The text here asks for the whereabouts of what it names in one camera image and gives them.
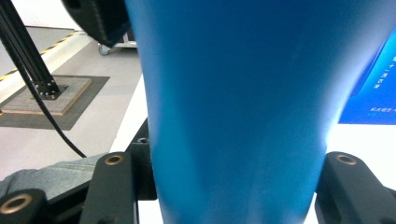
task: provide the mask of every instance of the black metal pole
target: black metal pole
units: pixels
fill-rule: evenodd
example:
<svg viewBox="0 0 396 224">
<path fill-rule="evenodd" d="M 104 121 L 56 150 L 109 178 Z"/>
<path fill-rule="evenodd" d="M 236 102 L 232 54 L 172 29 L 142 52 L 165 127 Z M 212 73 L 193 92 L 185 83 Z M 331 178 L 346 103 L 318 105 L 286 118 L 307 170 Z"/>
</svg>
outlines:
<svg viewBox="0 0 396 224">
<path fill-rule="evenodd" d="M 60 94 L 60 89 L 44 64 L 32 38 L 29 36 L 17 10 L 10 0 L 0 1 L 0 26 L 2 35 L 20 57 L 35 89 L 42 96 Z"/>
</svg>

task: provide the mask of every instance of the gray fabric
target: gray fabric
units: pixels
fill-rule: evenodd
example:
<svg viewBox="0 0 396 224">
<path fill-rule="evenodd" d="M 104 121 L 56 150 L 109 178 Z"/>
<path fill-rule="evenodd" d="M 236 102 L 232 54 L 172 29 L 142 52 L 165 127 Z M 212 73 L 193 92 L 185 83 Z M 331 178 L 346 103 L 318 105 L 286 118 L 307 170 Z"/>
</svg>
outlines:
<svg viewBox="0 0 396 224">
<path fill-rule="evenodd" d="M 18 171 L 0 181 L 0 198 L 20 189 L 42 189 L 49 200 L 91 180 L 96 162 L 104 155 L 62 161 L 40 170 Z"/>
</svg>

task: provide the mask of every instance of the blue display screen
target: blue display screen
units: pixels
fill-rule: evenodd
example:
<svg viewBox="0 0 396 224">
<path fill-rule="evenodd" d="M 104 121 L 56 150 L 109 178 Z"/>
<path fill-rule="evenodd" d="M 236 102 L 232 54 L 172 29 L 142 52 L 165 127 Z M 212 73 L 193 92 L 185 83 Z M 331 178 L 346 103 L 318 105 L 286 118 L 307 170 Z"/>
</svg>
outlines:
<svg viewBox="0 0 396 224">
<path fill-rule="evenodd" d="M 396 31 L 361 74 L 339 122 L 396 124 Z"/>
</svg>

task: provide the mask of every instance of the gray floor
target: gray floor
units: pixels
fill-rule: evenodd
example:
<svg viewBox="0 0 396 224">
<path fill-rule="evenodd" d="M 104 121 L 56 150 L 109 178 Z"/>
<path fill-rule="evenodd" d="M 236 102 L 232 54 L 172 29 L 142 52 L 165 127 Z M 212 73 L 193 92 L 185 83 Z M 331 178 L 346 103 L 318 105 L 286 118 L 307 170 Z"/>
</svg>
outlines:
<svg viewBox="0 0 396 224">
<path fill-rule="evenodd" d="M 88 156 L 108 152 L 141 76 L 136 49 L 114 49 L 102 56 L 91 42 L 53 75 L 110 77 L 72 130 L 65 132 Z M 20 169 L 78 159 L 53 130 L 1 127 L 0 143 L 0 180 Z"/>
<path fill-rule="evenodd" d="M 27 27 L 27 31 L 32 37 L 35 46 L 38 51 L 50 47 L 52 44 L 56 43 L 60 39 L 69 35 L 73 30 L 68 29 L 48 29 L 39 27 Z M 10 70 L 14 69 L 15 65 L 9 58 L 6 49 L 1 44 L 0 45 L 0 76 L 8 73 Z"/>
</svg>

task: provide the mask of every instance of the wheel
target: wheel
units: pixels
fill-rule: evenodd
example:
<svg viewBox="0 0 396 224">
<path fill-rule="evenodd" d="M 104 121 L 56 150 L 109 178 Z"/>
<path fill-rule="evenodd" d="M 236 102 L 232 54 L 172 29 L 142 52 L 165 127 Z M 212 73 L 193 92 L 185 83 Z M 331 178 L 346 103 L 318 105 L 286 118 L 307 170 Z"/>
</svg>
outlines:
<svg viewBox="0 0 396 224">
<path fill-rule="evenodd" d="M 103 56 L 106 56 L 110 53 L 110 49 L 106 46 L 99 46 L 99 53 Z"/>
</svg>

